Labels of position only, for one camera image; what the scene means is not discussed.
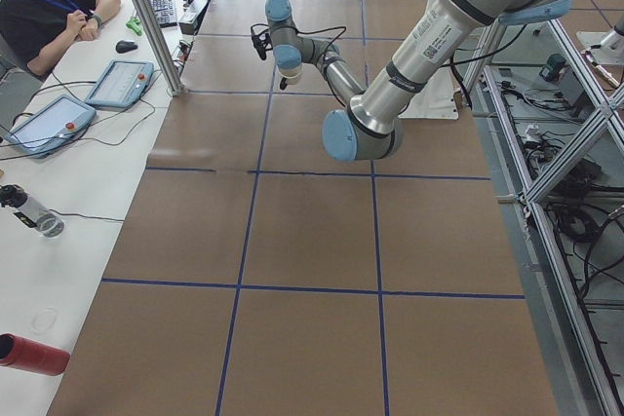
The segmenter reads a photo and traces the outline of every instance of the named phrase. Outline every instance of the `red cylinder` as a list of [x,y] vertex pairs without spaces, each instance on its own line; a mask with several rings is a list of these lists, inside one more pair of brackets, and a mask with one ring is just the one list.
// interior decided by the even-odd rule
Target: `red cylinder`
[[69,353],[21,336],[0,335],[0,365],[46,375],[59,375],[67,367]]

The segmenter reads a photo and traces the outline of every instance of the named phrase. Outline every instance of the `electronic equipment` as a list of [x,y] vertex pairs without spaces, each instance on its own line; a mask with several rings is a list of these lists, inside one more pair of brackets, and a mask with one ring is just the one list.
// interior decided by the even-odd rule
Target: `electronic equipment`
[[115,45],[115,51],[119,54],[125,54],[138,48],[137,41],[132,39],[122,39]]
[[176,0],[149,0],[161,28],[177,25]]
[[567,67],[565,69],[559,82],[559,89],[571,107],[570,114],[572,117],[578,117],[584,107],[593,109],[592,100],[578,81],[572,67]]
[[5,136],[15,148],[45,158],[81,135],[96,116],[96,110],[73,96],[62,95]]
[[194,35],[202,24],[206,9],[208,8],[208,0],[193,0],[179,19],[179,29],[182,34]]
[[126,109],[138,101],[153,73],[152,62],[111,60],[85,102],[95,108]]
[[539,71],[539,76],[547,82],[553,82],[559,77],[559,73],[566,65],[566,58],[561,54],[552,54],[546,64]]

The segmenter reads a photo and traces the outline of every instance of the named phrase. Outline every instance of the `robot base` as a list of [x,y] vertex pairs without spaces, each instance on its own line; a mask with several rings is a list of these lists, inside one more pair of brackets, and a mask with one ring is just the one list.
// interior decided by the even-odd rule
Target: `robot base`
[[401,119],[453,119],[459,118],[453,100],[453,82],[447,68],[439,69],[427,86],[409,102]]

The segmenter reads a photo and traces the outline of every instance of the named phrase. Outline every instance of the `computer mouse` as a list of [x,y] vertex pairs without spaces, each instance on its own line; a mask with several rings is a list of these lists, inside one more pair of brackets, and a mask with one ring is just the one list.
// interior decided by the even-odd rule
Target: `computer mouse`
[[123,54],[127,51],[133,51],[137,47],[138,44],[136,41],[133,41],[132,39],[122,39],[115,46],[115,51],[117,51],[119,54]]

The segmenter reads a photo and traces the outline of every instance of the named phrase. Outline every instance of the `small robot arm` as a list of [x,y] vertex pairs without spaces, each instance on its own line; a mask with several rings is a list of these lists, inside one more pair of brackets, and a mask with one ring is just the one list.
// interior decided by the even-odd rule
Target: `small robot arm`
[[282,82],[295,84],[302,63],[321,72],[345,109],[323,123],[327,152],[340,161],[373,160],[401,145],[399,114],[477,27],[495,20],[527,24],[564,15],[572,0],[429,0],[427,11],[369,87],[364,87],[331,41],[301,37],[288,0],[268,0],[268,31],[252,34],[261,58],[272,48]]

